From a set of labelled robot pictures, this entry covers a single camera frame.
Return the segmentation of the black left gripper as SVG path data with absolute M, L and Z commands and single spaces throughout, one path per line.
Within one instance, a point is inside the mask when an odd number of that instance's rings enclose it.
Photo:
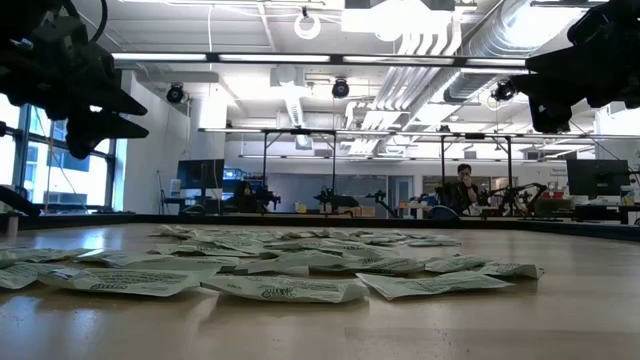
M 88 38 L 84 23 L 55 19 L 27 38 L 0 46 L 0 93 L 16 106 L 34 105 L 50 119 L 67 119 L 70 154 L 85 159 L 105 139 L 145 138 L 149 131 L 116 113 L 142 116 L 147 108 L 121 88 L 114 58 Z

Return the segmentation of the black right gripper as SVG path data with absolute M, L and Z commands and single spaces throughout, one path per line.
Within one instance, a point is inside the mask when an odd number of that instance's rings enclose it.
M 640 0 L 609 0 L 589 9 L 567 33 L 575 47 L 544 53 L 525 61 L 527 74 L 509 78 L 514 88 L 529 94 L 535 131 L 570 131 L 573 99 L 566 95 L 531 95 L 545 82 L 591 83 L 586 96 L 593 108 L 622 102 L 640 107 Z

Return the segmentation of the white LED light strip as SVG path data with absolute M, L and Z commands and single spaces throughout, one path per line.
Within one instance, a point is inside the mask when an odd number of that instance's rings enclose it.
M 466 65 L 476 67 L 524 67 L 525 60 L 517 58 L 471 58 L 466 61 Z
M 295 54 L 220 54 L 221 62 L 230 63 L 328 63 L 328 55 Z
M 113 53 L 115 60 L 151 62 L 206 62 L 205 54 L 191 53 Z
M 344 56 L 344 63 L 349 64 L 377 64 L 401 66 L 448 66 L 453 65 L 453 58 L 441 57 L 384 57 L 384 56 Z

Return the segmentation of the black computer monitor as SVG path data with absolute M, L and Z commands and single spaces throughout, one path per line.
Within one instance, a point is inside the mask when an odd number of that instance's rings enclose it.
M 622 186 L 630 184 L 625 160 L 571 159 L 566 161 L 566 167 L 571 195 L 616 196 Z
M 217 189 L 222 185 L 223 159 L 180 160 L 177 179 L 182 189 Z

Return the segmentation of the black diagonal strut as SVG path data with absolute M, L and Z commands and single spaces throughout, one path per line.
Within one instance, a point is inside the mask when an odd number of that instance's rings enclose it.
M 36 205 L 14 190 L 3 185 L 0 185 L 0 202 L 5 203 L 14 210 L 22 212 L 27 216 L 37 217 L 41 214 L 40 209 Z

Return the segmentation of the black desk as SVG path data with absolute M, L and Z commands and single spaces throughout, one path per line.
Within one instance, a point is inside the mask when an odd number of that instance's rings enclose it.
M 573 219 L 577 222 L 585 221 L 614 221 L 622 225 L 629 225 L 629 214 L 636 213 L 640 221 L 640 204 L 634 205 L 576 205 Z

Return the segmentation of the person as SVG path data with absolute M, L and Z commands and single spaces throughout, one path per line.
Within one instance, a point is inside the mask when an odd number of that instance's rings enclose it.
M 440 204 L 463 215 L 477 202 L 478 187 L 472 182 L 472 167 L 460 164 L 455 181 L 447 182 L 441 190 Z

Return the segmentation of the blue chair back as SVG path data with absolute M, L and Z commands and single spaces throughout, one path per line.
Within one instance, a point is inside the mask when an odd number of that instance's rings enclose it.
M 457 221 L 459 219 L 456 211 L 443 205 L 433 206 L 429 212 L 429 217 L 437 221 Z

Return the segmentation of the black window frame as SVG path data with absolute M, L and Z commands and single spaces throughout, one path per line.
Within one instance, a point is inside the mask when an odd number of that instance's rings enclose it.
M 88 214 L 112 208 L 116 142 L 104 140 L 85 159 L 65 142 L 66 121 L 31 105 L 13 106 L 0 94 L 0 185 L 44 213 Z

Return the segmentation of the black metal rig frame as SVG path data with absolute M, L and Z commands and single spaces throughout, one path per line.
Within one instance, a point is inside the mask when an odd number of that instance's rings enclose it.
M 261 133 L 264 134 L 263 140 L 263 155 L 262 155 L 262 188 L 264 190 L 269 189 L 272 191 L 272 186 L 267 185 L 267 181 L 271 181 L 272 177 L 267 171 L 267 160 L 273 159 L 276 161 L 276 166 L 282 170 L 283 175 L 301 174 L 303 170 L 310 170 L 313 163 L 319 164 L 320 161 L 331 161 L 331 191 L 336 190 L 336 147 L 337 147 L 337 132 L 335 130 L 328 129 L 308 129 L 308 128 L 290 128 L 290 129 L 263 129 Z M 282 135 L 306 136 L 310 139 L 313 135 L 318 135 L 321 140 L 326 140 L 328 136 L 333 137 L 332 142 L 327 142 L 328 150 L 324 156 L 304 155 L 304 154 L 276 154 L 269 155 L 268 150 Z
M 466 140 L 483 140 L 483 139 L 490 139 L 493 140 L 497 145 L 499 149 L 502 149 L 504 152 L 507 153 L 508 159 L 507 159 L 507 168 L 508 168 L 508 182 L 507 182 L 507 186 L 504 188 L 500 188 L 497 189 L 497 192 L 503 191 L 504 193 L 507 193 L 509 190 L 512 190 L 514 188 L 514 184 L 513 184 L 513 171 L 512 171 L 512 150 L 511 150 L 511 144 L 512 144 L 512 137 L 511 136 L 504 136 L 504 139 L 507 142 L 507 147 L 504 148 L 500 143 L 497 142 L 497 138 L 498 135 L 487 135 L 484 133 L 479 133 L 479 132 L 474 132 L 474 133 L 453 133 L 452 137 L 455 138 L 459 138 L 459 137 L 463 137 Z M 447 183 L 446 181 L 446 158 L 445 158 L 445 153 L 446 153 L 446 147 L 445 147 L 445 140 L 447 138 L 447 135 L 441 135 L 440 136 L 440 161 L 441 161 L 441 177 L 442 177 L 442 187 Z

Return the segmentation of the white ceiling air duct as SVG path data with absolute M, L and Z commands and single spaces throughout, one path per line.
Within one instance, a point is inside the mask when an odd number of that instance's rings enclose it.
M 284 101 L 292 126 L 303 127 L 302 99 L 311 94 L 306 87 L 303 69 L 290 64 L 276 65 L 270 70 L 270 88 Z

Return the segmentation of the black table edge rail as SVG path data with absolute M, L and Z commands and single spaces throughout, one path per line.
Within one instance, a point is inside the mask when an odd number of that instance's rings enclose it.
M 334 228 L 447 229 L 488 232 L 490 230 L 530 231 L 558 235 L 602 238 L 640 243 L 640 227 L 630 225 L 590 224 L 579 222 L 544 222 L 506 218 L 503 220 L 408 220 L 338 217 L 279 216 L 179 216 L 145 214 L 90 214 L 55 216 L 12 216 L 0 214 L 0 234 L 15 224 L 19 230 L 44 230 L 107 225 L 187 224 Z

